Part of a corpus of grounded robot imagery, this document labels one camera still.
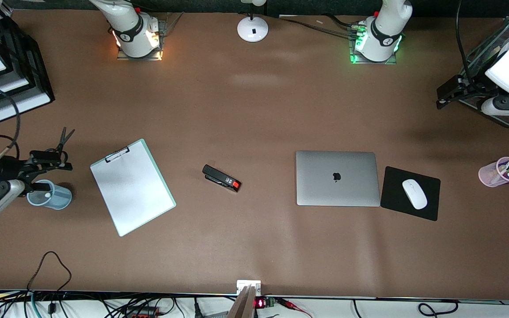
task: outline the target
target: white mouse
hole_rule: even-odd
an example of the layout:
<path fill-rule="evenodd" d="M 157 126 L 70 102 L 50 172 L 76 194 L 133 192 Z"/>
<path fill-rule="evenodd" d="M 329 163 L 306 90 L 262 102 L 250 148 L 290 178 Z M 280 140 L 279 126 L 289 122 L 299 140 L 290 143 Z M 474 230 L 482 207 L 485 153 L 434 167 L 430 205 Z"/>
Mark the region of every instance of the white mouse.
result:
<path fill-rule="evenodd" d="M 402 182 L 404 192 L 416 210 L 421 210 L 428 205 L 428 198 L 425 197 L 424 190 L 414 179 L 407 179 Z"/>

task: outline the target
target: brown table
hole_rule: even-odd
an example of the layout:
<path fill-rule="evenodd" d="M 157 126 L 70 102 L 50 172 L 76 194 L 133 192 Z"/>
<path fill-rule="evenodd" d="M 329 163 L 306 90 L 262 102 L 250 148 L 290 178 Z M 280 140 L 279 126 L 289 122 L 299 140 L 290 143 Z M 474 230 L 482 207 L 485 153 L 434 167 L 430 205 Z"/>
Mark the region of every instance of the brown table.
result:
<path fill-rule="evenodd" d="M 57 99 L 22 116 L 23 157 L 75 128 L 65 147 L 74 171 L 44 177 L 76 196 L 63 211 L 21 199 L 0 215 L 0 288 L 24 288 L 54 250 L 71 290 L 225 293 L 258 279 L 272 294 L 509 299 L 509 185 L 477 177 L 509 155 L 509 129 L 457 103 L 434 105 L 460 68 L 454 20 L 412 19 L 398 64 L 382 66 L 352 65 L 346 40 L 272 18 L 265 40 L 243 42 L 241 18 L 185 14 L 162 62 L 118 62 L 98 11 L 15 13 Z M 465 46 L 499 24 L 465 20 Z M 89 165 L 140 138 L 178 205 L 120 238 Z M 301 149 L 373 151 L 380 181 L 388 165 L 440 178 L 439 220 L 296 206 Z M 209 162 L 242 190 L 206 181 Z M 34 288 L 65 278 L 49 259 Z"/>

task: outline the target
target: red wire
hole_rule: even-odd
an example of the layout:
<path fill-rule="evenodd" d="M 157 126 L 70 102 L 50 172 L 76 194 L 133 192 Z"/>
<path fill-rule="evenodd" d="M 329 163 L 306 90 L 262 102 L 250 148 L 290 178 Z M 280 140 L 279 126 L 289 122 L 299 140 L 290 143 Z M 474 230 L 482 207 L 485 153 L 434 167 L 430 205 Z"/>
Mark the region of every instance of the red wire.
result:
<path fill-rule="evenodd" d="M 290 306 L 291 309 L 299 311 L 299 312 L 303 312 L 304 314 L 307 314 L 307 316 L 309 316 L 309 318 L 313 318 L 313 316 L 311 316 L 311 314 L 309 314 L 309 312 L 299 308 L 298 306 L 296 306 L 292 302 L 288 302 L 288 305 Z"/>
<path fill-rule="evenodd" d="M 296 306 L 296 309 L 295 309 L 295 310 L 297 310 L 297 311 L 299 311 L 299 312 L 303 312 L 304 314 L 307 314 L 307 316 L 309 316 L 309 318 L 313 318 L 313 316 L 311 316 L 311 314 L 309 314 L 309 312 L 307 312 L 307 311 L 305 311 L 305 310 L 301 310 L 301 309 L 299 309 L 297 306 Z"/>

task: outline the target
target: mouse pad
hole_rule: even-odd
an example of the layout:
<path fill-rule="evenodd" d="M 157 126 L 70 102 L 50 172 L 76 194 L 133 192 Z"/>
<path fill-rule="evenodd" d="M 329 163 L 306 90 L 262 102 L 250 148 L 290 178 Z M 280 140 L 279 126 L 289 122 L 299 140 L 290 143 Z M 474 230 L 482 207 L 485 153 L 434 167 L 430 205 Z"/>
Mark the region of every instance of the mouse pad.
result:
<path fill-rule="evenodd" d="M 404 192 L 402 182 L 407 179 L 414 179 L 424 190 L 425 196 L 428 199 L 428 205 L 423 209 L 416 210 Z M 440 179 L 393 167 L 386 167 L 386 170 L 384 171 L 384 185 L 382 186 L 380 206 L 384 209 L 403 212 L 423 219 L 437 221 L 440 189 Z"/>

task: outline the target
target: silver laptop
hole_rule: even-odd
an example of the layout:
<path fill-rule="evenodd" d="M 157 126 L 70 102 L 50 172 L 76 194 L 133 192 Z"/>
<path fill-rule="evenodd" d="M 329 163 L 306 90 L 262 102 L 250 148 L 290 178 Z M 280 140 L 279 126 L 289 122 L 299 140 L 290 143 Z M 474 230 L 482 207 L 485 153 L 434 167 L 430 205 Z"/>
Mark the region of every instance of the silver laptop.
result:
<path fill-rule="evenodd" d="M 372 152 L 297 151 L 297 205 L 379 207 Z"/>

